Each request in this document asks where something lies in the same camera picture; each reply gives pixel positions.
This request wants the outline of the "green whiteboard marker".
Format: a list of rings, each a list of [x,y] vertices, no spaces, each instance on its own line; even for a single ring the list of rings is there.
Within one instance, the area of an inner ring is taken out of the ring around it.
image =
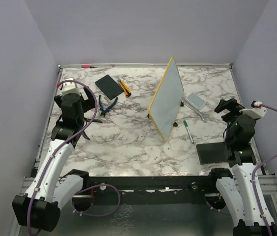
[[[192,144],[195,144],[194,139],[193,139],[193,137],[192,137],[192,135],[191,135],[191,131],[190,131],[189,127],[188,127],[187,121],[186,121],[186,120],[183,120],[183,123],[184,123],[184,126],[185,126],[186,130],[187,130],[187,133],[188,133],[188,135],[189,135],[189,138],[190,138],[190,140],[191,140],[191,143],[192,143]]]

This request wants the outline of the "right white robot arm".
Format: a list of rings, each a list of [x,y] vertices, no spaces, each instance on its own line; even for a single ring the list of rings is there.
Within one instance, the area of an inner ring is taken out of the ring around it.
[[[216,113],[224,110],[228,113],[222,116],[227,124],[223,145],[232,173],[208,178],[207,187],[221,194],[233,221],[233,235],[277,236],[277,224],[261,193],[259,166],[250,145],[256,122],[267,108],[259,101],[245,108],[231,98],[221,99],[214,109]]]

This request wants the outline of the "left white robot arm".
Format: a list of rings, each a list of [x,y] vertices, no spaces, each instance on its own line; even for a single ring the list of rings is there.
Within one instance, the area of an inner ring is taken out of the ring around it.
[[[23,195],[15,196],[12,202],[19,225],[26,226],[31,236],[35,235],[33,229],[53,231],[61,210],[73,195],[89,190],[90,182],[75,174],[69,175],[62,184],[58,183],[66,160],[84,130],[93,122],[85,121],[84,113],[98,108],[93,91],[87,86],[83,89],[87,100],[75,87],[63,88],[62,94],[55,97],[62,114],[52,130],[47,155],[32,184]]]

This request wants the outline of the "yellow framed whiteboard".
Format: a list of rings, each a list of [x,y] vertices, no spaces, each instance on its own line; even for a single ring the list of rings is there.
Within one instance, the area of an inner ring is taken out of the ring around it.
[[[149,118],[166,142],[176,121],[184,88],[174,57],[171,57],[148,108]]]

